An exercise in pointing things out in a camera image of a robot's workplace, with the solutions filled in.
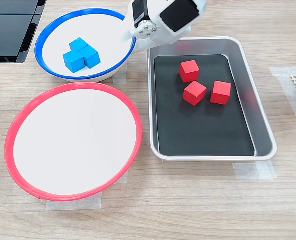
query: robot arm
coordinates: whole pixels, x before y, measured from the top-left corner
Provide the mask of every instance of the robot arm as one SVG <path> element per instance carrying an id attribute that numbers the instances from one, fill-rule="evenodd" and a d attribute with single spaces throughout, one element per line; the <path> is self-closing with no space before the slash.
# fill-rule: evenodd
<path id="1" fill-rule="evenodd" d="M 205 0 L 131 0 L 124 39 L 137 38 L 134 52 L 173 44 L 205 13 Z"/>

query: black mat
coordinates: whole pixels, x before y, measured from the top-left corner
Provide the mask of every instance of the black mat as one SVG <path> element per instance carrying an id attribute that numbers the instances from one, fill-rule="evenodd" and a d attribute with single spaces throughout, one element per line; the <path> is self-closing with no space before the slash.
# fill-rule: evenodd
<path id="1" fill-rule="evenodd" d="M 180 63 L 195 60 L 205 98 L 192 106 L 183 100 Z M 160 153 L 167 156 L 253 156 L 254 146 L 228 60 L 222 55 L 159 56 L 154 60 Z M 210 103 L 215 81 L 232 84 L 226 106 Z"/>

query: red rim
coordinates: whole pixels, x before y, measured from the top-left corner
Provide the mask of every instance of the red rim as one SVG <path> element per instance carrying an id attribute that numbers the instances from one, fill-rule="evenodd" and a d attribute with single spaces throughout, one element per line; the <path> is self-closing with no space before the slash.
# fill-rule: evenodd
<path id="1" fill-rule="evenodd" d="M 99 186 L 93 190 L 74 194 L 74 195 L 56 195 L 51 194 L 45 191 L 42 191 L 38 188 L 35 188 L 34 186 L 30 185 L 19 173 L 14 159 L 14 143 L 17 136 L 17 133 L 22 126 L 23 122 L 26 120 L 26 118 L 32 113 L 32 111 L 37 108 L 40 104 L 42 104 L 44 101 L 52 98 L 55 95 L 72 91 L 72 90 L 78 90 L 78 89 L 90 89 L 90 90 L 99 90 L 102 92 L 109 93 L 118 99 L 120 99 L 131 111 L 135 124 L 137 129 L 137 138 L 135 142 L 135 146 L 133 149 L 133 152 L 126 163 L 126 165 L 120 170 L 117 175 L 115 175 L 112 179 L 110 179 L 107 183 L 105 183 L 102 186 Z M 27 193 L 35 196 L 38 199 L 44 199 L 49 201 L 74 201 L 74 200 L 80 200 L 87 197 L 90 197 L 92 195 L 95 195 L 97 193 L 102 192 L 103 190 L 107 189 L 111 185 L 113 185 L 115 182 L 117 182 L 131 167 L 133 162 L 135 161 L 139 149 L 141 147 L 143 140 L 143 124 L 140 117 L 140 114 L 135 106 L 135 104 L 121 91 L 111 87 L 107 86 L 101 83 L 94 83 L 94 82 L 77 82 L 77 83 L 70 83 L 66 85 L 62 85 L 59 87 L 56 87 L 54 89 L 51 89 L 42 95 L 36 97 L 34 100 L 32 100 L 28 105 L 18 114 L 18 116 L 15 118 L 13 123 L 10 126 L 10 129 L 8 131 L 5 146 L 4 146 L 4 158 L 6 162 L 6 166 L 8 168 L 8 171 L 12 177 L 12 179 Z"/>

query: metal tray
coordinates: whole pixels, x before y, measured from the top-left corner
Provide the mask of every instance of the metal tray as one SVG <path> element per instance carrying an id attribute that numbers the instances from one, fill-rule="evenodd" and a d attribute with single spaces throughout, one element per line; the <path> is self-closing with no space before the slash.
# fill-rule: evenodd
<path id="1" fill-rule="evenodd" d="M 150 146 L 164 161 L 264 161 L 277 144 L 241 44 L 231 37 L 183 38 L 150 49 L 148 57 Z M 196 60 L 205 99 L 183 100 L 189 84 L 180 63 Z M 230 82 L 226 106 L 210 103 L 214 81 Z"/>

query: wooden block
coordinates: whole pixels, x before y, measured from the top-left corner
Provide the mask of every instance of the wooden block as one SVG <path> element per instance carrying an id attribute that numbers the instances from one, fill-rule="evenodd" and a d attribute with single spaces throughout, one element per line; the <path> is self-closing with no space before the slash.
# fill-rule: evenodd
<path id="1" fill-rule="evenodd" d="M 69 44 L 71 51 L 76 50 L 80 51 L 88 46 L 88 43 L 86 43 L 81 37 L 77 38 L 75 41 L 71 42 Z"/>
<path id="2" fill-rule="evenodd" d="M 207 88 L 200 83 L 193 81 L 188 87 L 184 89 L 183 99 L 193 106 L 196 106 L 204 99 Z"/>
<path id="3" fill-rule="evenodd" d="M 185 61 L 180 64 L 180 76 L 184 83 L 197 81 L 200 69 L 195 60 Z"/>
<path id="4" fill-rule="evenodd" d="M 214 104 L 226 105 L 230 98 L 232 84 L 228 82 L 215 81 L 210 102 Z"/>
<path id="5" fill-rule="evenodd" d="M 64 64 L 66 67 L 76 73 L 85 67 L 85 61 L 83 55 L 78 51 L 73 50 L 63 55 Z"/>
<path id="6" fill-rule="evenodd" d="M 101 63 L 99 53 L 91 46 L 86 46 L 79 53 L 83 56 L 86 66 L 90 69 Z"/>

